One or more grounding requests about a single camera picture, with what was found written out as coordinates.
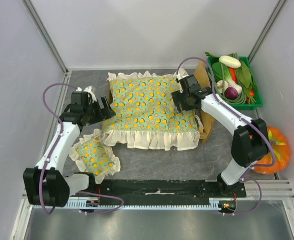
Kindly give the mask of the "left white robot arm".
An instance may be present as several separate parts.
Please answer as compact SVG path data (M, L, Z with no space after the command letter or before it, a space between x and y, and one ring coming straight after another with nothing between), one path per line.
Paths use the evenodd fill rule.
M71 102L58 117L56 133L35 167L25 169L23 180L30 204L42 207L64 207L70 196L81 192L90 197L96 192L93 174L81 170L63 177L65 161L74 141L86 125L115 116L105 96L96 99L92 91L74 91Z

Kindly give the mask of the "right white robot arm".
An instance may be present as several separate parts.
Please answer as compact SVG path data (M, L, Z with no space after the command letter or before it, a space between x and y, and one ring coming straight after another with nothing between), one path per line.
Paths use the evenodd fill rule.
M222 197L234 191L246 171L270 152L266 123L253 120L228 105L210 87L202 88L193 75L178 76L179 90L171 93L181 113L198 109L219 121L232 135L232 160L217 177L216 191Z

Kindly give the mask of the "small lemon print pillow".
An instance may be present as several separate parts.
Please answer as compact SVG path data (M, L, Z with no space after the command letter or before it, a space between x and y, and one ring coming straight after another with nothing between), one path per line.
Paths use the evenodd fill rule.
M81 172L91 173L95 183L101 184L106 176L121 170L118 157L111 147L103 143L104 134L95 129L92 134L83 135L69 150L69 157Z

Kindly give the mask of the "large lemon print cushion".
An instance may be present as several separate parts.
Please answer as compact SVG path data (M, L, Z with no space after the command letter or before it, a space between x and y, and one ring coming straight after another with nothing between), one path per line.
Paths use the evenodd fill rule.
M148 71L109 73L111 107L115 116L102 124L107 146L126 144L130 149L179 151L198 146L203 125L194 110L179 113L172 92L179 90L177 74Z

